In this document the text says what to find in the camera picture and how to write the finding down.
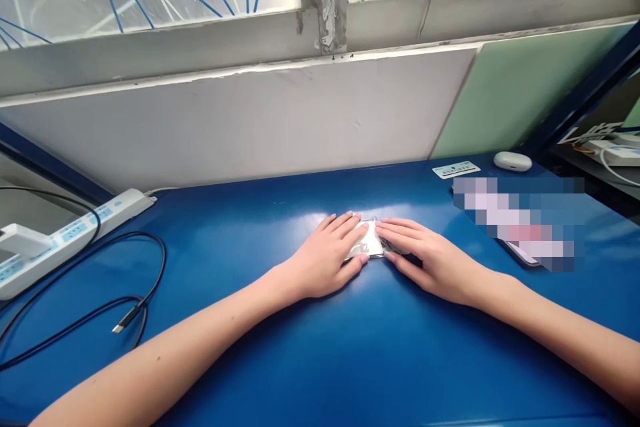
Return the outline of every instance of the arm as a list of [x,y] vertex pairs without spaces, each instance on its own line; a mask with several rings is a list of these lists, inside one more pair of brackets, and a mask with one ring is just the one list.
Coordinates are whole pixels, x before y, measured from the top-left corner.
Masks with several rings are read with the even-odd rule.
[[387,254],[424,290],[521,330],[640,417],[639,342],[554,304],[514,277],[487,269],[416,222],[383,219],[376,232],[422,260],[420,268]]
[[328,217],[286,262],[165,330],[70,390],[31,424],[120,427],[154,423],[231,344],[278,310],[342,288],[368,256],[341,267],[367,231],[358,215]]

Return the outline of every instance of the blue table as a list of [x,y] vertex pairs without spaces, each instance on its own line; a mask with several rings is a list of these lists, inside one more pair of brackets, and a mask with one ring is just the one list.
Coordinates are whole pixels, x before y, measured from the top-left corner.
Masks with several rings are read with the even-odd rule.
[[[491,155],[465,157],[476,176]],[[167,244],[167,270],[150,305],[145,338],[247,285],[290,256],[327,214],[352,209],[413,218],[486,266],[588,318],[640,340],[640,228],[585,196],[583,272],[522,270],[453,206],[451,181],[404,163],[159,194],[116,234],[145,230]],[[526,175],[550,175],[534,165]],[[47,292],[0,360],[22,352],[94,307],[145,293],[159,249],[147,240],[112,246]],[[45,352],[0,373],[0,418],[30,420],[65,391],[124,354],[135,328],[116,336],[129,306],[111,310]],[[386,260],[372,260],[330,298],[269,318],[229,351],[159,422],[162,426],[380,425],[492,422],[609,425],[619,407],[571,367],[518,331],[422,292]]]

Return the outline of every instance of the barcode sticker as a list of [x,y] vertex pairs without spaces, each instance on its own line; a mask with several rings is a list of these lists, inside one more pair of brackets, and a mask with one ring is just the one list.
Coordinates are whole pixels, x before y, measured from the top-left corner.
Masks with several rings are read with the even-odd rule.
[[479,167],[473,165],[470,161],[454,163],[453,165],[445,165],[444,167],[436,167],[432,169],[440,178],[452,178],[458,175],[465,175],[474,171],[480,171]]

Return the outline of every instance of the phone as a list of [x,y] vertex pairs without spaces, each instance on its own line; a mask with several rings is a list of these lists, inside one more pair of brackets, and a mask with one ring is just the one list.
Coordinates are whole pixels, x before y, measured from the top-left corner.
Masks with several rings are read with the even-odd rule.
[[535,259],[527,255],[527,252],[522,250],[520,247],[513,245],[511,242],[507,242],[506,240],[496,239],[499,244],[501,244],[507,252],[511,254],[511,257],[515,259],[518,264],[522,268],[530,269],[534,267],[540,267],[541,264]]

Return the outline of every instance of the blue frame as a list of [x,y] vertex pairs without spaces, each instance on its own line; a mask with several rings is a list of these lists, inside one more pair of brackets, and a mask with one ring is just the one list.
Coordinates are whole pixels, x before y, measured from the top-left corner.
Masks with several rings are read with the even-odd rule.
[[113,198],[111,192],[2,123],[0,123],[0,152],[94,205],[102,205]]
[[558,106],[519,148],[536,158],[551,149],[587,117],[609,94],[640,68],[640,22],[605,55],[600,63]]

